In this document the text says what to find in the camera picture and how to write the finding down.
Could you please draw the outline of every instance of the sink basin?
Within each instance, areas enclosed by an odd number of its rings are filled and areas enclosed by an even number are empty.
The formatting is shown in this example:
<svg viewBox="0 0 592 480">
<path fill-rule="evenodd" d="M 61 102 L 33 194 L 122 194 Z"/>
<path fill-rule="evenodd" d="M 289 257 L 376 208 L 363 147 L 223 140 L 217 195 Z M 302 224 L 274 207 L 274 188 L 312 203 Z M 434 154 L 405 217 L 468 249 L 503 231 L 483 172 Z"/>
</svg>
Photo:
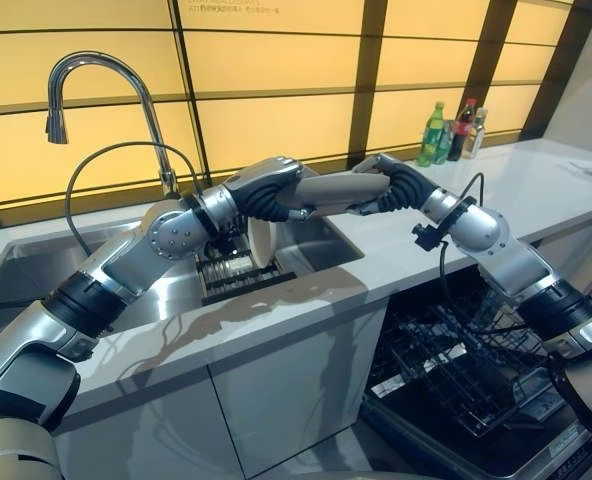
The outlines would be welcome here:
<svg viewBox="0 0 592 480">
<path fill-rule="evenodd" d="M 126 223 L 83 231 L 82 236 L 95 249 L 113 235 L 136 225 Z M 281 273 L 277 281 L 302 277 L 363 256 L 326 219 L 282 223 L 277 227 L 275 263 Z M 45 296 L 69 277 L 84 258 L 84 252 L 71 235 L 8 245 L 0 263 L 0 302 Z M 201 264 L 201 258 L 196 258 L 172 267 L 147 293 L 125 309 L 113 325 L 114 332 L 200 308 L 204 303 L 205 282 L 201 282 L 197 261 Z M 0 331 L 19 311 L 19 308 L 0 310 Z"/>
</svg>

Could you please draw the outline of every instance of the black cable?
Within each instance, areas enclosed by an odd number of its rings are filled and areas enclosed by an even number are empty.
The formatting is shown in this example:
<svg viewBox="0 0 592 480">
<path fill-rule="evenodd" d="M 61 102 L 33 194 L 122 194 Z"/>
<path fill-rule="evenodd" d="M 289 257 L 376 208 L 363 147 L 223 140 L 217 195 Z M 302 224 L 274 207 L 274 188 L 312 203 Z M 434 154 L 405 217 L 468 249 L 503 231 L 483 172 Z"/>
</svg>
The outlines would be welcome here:
<svg viewBox="0 0 592 480">
<path fill-rule="evenodd" d="M 467 195 L 467 192 L 469 192 L 469 189 L 472 188 L 472 185 L 474 185 L 474 182 L 478 178 L 480 178 L 480 189 L 478 191 L 478 204 L 482 207 L 483 206 L 483 191 L 485 190 L 485 175 L 483 175 L 482 172 L 478 172 L 476 175 L 474 175 L 472 177 L 472 179 L 469 181 L 469 183 L 465 187 L 465 190 L 463 190 L 463 193 L 460 194 L 459 198 L 465 198 L 465 195 Z"/>
<path fill-rule="evenodd" d="M 527 325 L 514 325 L 511 327 L 496 328 L 493 330 L 478 330 L 475 328 L 471 328 L 469 326 L 469 323 L 471 323 L 469 315 L 456 304 L 456 302 L 452 298 L 451 292 L 449 291 L 449 285 L 447 284 L 447 276 L 445 275 L 445 252 L 447 251 L 449 243 L 447 243 L 444 240 L 440 243 L 443 244 L 440 250 L 440 262 L 438 264 L 438 269 L 440 273 L 440 285 L 443 289 L 443 295 L 445 296 L 445 299 L 449 304 L 449 309 L 452 311 L 458 322 L 465 330 L 467 330 L 469 333 L 473 333 L 476 335 L 498 335 L 501 333 L 514 332 L 516 330 L 524 330 L 527 328 Z"/>
<path fill-rule="evenodd" d="M 65 220 L 67 221 L 67 225 L 69 225 L 69 229 L 72 231 L 74 238 L 80 244 L 80 246 L 85 251 L 87 256 L 90 256 L 92 254 L 92 251 L 89 248 L 89 246 L 87 245 L 87 243 L 85 242 L 85 240 L 83 240 L 83 237 L 78 232 L 78 229 L 76 228 L 76 226 L 74 225 L 74 221 L 72 220 L 71 196 L 72 196 L 72 192 L 74 190 L 74 183 L 76 182 L 76 179 L 78 178 L 78 175 L 80 175 L 80 172 L 83 170 L 83 168 L 85 168 L 87 166 L 87 164 L 89 164 L 89 162 L 94 160 L 96 157 L 99 157 L 102 154 L 109 152 L 110 150 L 115 150 L 117 148 L 122 148 L 122 147 L 131 147 L 131 146 L 135 146 L 135 145 L 151 145 L 153 147 L 165 148 L 167 150 L 171 150 L 172 152 L 174 152 L 176 155 L 178 155 L 179 157 L 181 157 L 183 159 L 183 161 L 185 162 L 185 164 L 189 168 L 189 172 L 192 176 L 192 182 L 194 184 L 194 189 L 196 190 L 196 193 L 198 193 L 198 195 L 201 195 L 203 193 L 203 191 L 201 190 L 200 185 L 198 183 L 198 176 L 196 175 L 196 171 L 194 170 L 192 163 L 183 154 L 183 152 L 181 152 L 180 150 L 178 150 L 170 145 L 166 145 L 166 144 L 160 143 L 160 142 L 133 141 L 133 142 L 115 143 L 113 145 L 109 145 L 107 147 L 104 147 L 104 148 L 101 148 L 100 150 L 95 151 L 94 153 L 87 156 L 82 162 L 80 162 L 78 164 L 78 166 L 76 167 L 76 170 L 74 170 L 74 173 L 72 174 L 71 178 L 69 179 L 69 183 L 67 185 L 67 190 L 65 191 Z"/>
<path fill-rule="evenodd" d="M 24 308 L 30 305 L 32 302 L 36 300 L 40 300 L 39 298 L 27 298 L 23 300 L 13 300 L 9 302 L 0 302 L 0 310 L 10 309 L 10 308 Z"/>
</svg>

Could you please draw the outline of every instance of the green bottle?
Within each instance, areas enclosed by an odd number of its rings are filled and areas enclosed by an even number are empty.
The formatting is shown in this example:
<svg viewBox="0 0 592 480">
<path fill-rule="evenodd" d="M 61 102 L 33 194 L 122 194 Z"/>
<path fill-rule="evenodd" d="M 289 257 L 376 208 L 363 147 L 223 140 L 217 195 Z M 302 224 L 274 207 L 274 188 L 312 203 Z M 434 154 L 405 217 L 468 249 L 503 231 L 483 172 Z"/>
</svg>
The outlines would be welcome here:
<svg viewBox="0 0 592 480">
<path fill-rule="evenodd" d="M 436 102 L 434 113 L 432 113 L 423 134 L 423 143 L 420 147 L 420 153 L 416 158 L 416 164 L 421 167 L 429 167 L 434 161 L 436 147 L 440 141 L 440 134 L 443 131 L 443 102 Z"/>
</svg>

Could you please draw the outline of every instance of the robotic arm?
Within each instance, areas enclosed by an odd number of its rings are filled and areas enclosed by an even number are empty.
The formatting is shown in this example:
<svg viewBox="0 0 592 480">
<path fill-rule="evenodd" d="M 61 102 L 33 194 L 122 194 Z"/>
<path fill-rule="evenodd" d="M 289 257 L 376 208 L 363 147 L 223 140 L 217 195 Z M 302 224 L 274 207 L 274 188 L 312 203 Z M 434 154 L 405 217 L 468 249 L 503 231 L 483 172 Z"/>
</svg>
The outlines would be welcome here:
<svg viewBox="0 0 592 480">
<path fill-rule="evenodd" d="M 367 173 L 372 169 L 385 175 Z M 489 284 L 541 336 L 554 383 L 592 430 L 592 304 L 514 239 L 501 214 L 460 199 L 388 155 L 371 157 L 352 173 L 313 177 L 301 163 L 275 157 L 201 197 L 155 204 L 138 227 L 103 245 L 1 332 L 0 478 L 33 478 L 30 466 L 36 478 L 60 478 L 46 430 L 58 425 L 78 391 L 72 362 L 89 358 L 127 305 L 237 215 L 279 222 L 400 208 L 420 210 L 437 224 L 414 229 L 422 248 L 449 234 L 478 262 Z"/>
</svg>

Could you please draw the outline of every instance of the white cabinet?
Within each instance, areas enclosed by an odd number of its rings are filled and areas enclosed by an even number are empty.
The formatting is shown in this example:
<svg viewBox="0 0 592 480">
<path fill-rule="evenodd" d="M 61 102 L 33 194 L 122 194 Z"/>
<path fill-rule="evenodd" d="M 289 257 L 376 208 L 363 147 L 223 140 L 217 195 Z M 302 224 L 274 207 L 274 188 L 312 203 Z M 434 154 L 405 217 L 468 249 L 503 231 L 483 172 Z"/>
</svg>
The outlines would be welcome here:
<svg viewBox="0 0 592 480">
<path fill-rule="evenodd" d="M 240 480 L 206 368 L 68 417 L 56 447 L 68 480 Z"/>
<path fill-rule="evenodd" d="M 583 293 L 592 289 L 592 220 L 543 239 L 540 253 Z"/>
<path fill-rule="evenodd" d="M 387 299 L 210 366 L 245 476 L 354 423 Z"/>
</svg>

